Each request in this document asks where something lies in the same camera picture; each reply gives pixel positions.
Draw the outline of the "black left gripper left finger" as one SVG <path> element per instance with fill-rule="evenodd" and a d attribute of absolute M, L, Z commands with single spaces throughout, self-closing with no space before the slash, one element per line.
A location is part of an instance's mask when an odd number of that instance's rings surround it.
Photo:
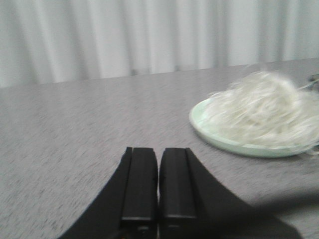
<path fill-rule="evenodd" d="M 155 239 L 157 159 L 151 148 L 126 148 L 120 164 L 62 239 Z"/>

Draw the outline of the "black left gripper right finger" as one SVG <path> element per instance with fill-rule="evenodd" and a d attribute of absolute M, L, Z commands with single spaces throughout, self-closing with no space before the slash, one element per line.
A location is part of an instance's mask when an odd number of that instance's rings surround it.
<path fill-rule="evenodd" d="M 159 173 L 161 239 L 300 239 L 274 216 L 235 227 L 216 227 L 217 218 L 251 206 L 224 187 L 189 148 L 166 148 Z"/>

